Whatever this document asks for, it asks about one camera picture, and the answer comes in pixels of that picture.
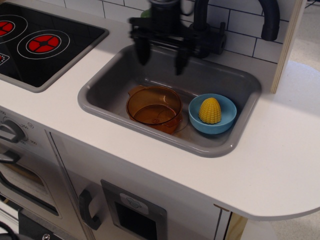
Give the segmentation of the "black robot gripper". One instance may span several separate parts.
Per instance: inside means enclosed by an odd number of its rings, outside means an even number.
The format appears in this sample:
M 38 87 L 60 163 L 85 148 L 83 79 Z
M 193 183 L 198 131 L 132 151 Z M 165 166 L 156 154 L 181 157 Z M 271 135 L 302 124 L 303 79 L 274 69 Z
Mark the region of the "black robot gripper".
M 150 17 L 132 17 L 130 37 L 134 40 L 138 61 L 146 65 L 151 57 L 151 44 L 178 48 L 175 74 L 181 75 L 189 62 L 190 50 L 200 48 L 199 36 L 181 21 L 180 7 L 151 7 Z

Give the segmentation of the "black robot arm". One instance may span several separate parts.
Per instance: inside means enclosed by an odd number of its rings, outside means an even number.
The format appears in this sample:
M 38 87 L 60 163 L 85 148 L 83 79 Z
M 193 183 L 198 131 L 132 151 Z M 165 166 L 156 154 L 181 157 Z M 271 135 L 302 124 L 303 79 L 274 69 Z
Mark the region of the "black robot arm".
M 151 0 L 150 17 L 131 17 L 130 37 L 134 41 L 138 61 L 146 65 L 151 57 L 151 45 L 176 51 L 175 74 L 181 75 L 200 35 L 181 21 L 179 0 Z

